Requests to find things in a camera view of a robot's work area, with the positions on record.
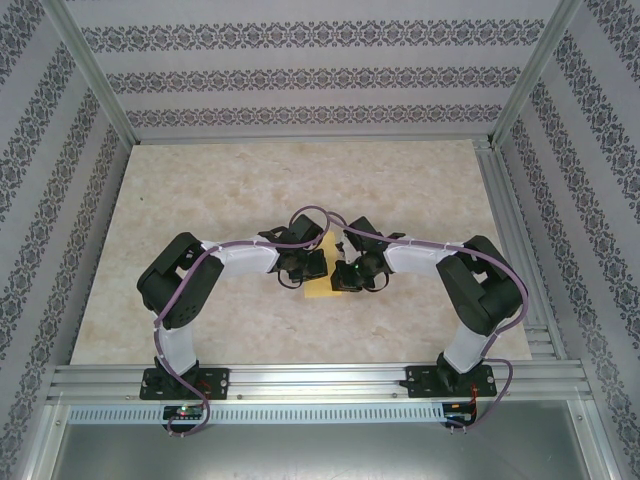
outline yellow block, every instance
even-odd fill
[[[329,274],[326,277],[304,282],[304,298],[338,297],[342,295],[342,292],[331,290],[331,274],[336,269],[336,260],[338,259],[335,234],[327,232],[319,248],[324,250],[324,258],[327,259]]]

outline patterned wallpaper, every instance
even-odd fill
[[[502,146],[623,478],[640,478],[639,26],[633,2],[585,2]]]
[[[68,363],[128,152],[40,4],[0,6],[0,479]]]
[[[67,5],[149,140],[489,133],[556,3]]]

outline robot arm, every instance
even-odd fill
[[[278,227],[248,239],[253,245],[225,247],[209,254],[193,272],[191,280],[158,327],[165,363],[181,376],[194,367],[197,369],[191,322],[202,310],[218,280],[247,273],[281,271],[286,271],[290,280],[299,283],[326,276],[327,264],[322,250],[264,246],[264,243],[304,243],[321,232],[322,228],[301,215],[289,228]],[[137,288],[145,307],[155,316],[159,315],[182,281],[178,268],[190,269],[200,255],[216,245],[214,242],[200,242],[191,233],[178,235],[138,280]]]
[[[350,225],[360,231],[380,235],[364,217]],[[334,289],[369,290],[380,274],[416,273],[439,277],[460,318],[451,344],[438,357],[438,377],[453,392],[465,374],[483,360],[485,347],[499,324],[516,313],[522,298],[515,283],[501,269],[472,255],[441,248],[385,243],[345,232],[342,250],[345,261],[332,278]],[[464,244],[467,249],[487,254],[508,265],[489,239],[475,236]]]
[[[364,217],[349,227],[380,235]],[[301,284],[327,275],[322,250],[256,245],[256,242],[264,241],[295,245],[313,240],[321,232],[318,225],[301,215],[289,228],[261,232],[250,239],[253,245],[225,247],[208,255],[193,272],[191,280],[159,327],[164,363],[183,378],[198,369],[190,323],[202,309],[218,279],[245,273],[286,271],[290,280]],[[454,394],[482,363],[484,350],[498,325],[514,315],[522,305],[520,292],[506,273],[478,257],[407,244],[409,239],[404,234],[394,233],[387,238],[392,241],[370,239],[345,231],[345,238],[338,245],[345,254],[345,260],[336,262],[331,278],[333,289],[376,291],[375,278],[381,274],[387,283],[394,273],[439,276],[461,320],[452,343],[437,360],[437,376],[445,390]],[[138,281],[144,305],[159,315],[182,281],[177,269],[188,270],[199,256],[215,245],[200,242],[190,233],[178,235]],[[473,237],[463,246],[507,265],[485,237]],[[164,370],[157,359],[156,364],[158,370]]]

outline marble floor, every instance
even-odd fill
[[[248,238],[307,204],[365,215],[385,234],[498,245],[470,141],[137,146],[72,363],[152,363],[136,281],[175,235]],[[438,279],[394,275],[376,294],[305,298],[274,275],[245,275],[219,282],[194,325],[203,363],[364,363],[433,361],[458,321]],[[522,326],[492,355],[530,359]]]

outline black mounting plate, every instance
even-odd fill
[[[493,369],[489,365],[479,365],[460,375],[453,392],[438,378],[437,369],[436,365],[410,365],[405,368],[407,380],[400,385],[407,388],[409,398],[471,397],[473,385],[478,389],[478,397],[495,397],[498,394]]]
[[[228,368],[202,368],[192,383],[209,400],[226,400],[229,390]],[[142,375],[141,400],[198,400],[198,397],[168,378],[166,372],[158,368],[147,368]]]

